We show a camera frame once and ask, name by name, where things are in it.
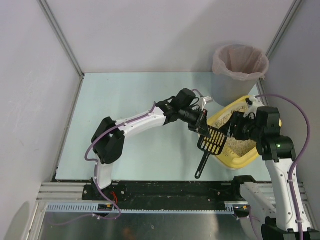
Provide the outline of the black litter scoop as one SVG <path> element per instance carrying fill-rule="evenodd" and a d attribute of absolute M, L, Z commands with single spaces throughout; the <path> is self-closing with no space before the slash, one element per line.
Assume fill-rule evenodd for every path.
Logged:
<path fill-rule="evenodd" d="M 226 135 L 220 129 L 208 126 L 208 130 L 208 137 L 201 135 L 197 143 L 198 149 L 203 152 L 202 159 L 194 175 L 197 180 L 200 179 L 209 157 L 220 155 L 227 142 Z"/>

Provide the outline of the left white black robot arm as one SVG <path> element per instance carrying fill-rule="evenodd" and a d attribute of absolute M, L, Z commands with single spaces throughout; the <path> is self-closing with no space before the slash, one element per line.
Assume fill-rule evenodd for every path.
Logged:
<path fill-rule="evenodd" d="M 213 101 L 210 96 L 196 96 L 197 89 L 183 88 L 176 96 L 153 103 L 151 109 L 131 118 L 102 120 L 85 153 L 85 160 L 95 163 L 92 181 L 97 191 L 102 192 L 112 183 L 113 164 L 123 153 L 125 140 L 149 129 L 165 126 L 181 120 L 188 129 L 203 137 L 210 135 L 207 124 L 206 104 Z M 94 152 L 96 158 L 89 158 Z"/>

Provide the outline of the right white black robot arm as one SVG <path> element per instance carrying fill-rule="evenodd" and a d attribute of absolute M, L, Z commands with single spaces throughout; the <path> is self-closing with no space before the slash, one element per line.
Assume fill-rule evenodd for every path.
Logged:
<path fill-rule="evenodd" d="M 227 136 L 252 140 L 270 175 L 275 205 L 260 191 L 249 175 L 235 177 L 239 195 L 250 205 L 250 217 L 257 238 L 263 240 L 318 240 L 320 232 L 312 228 L 304 209 L 296 171 L 293 141 L 281 135 L 280 113 L 275 107 L 261 106 L 256 112 L 235 111 L 226 123 Z"/>

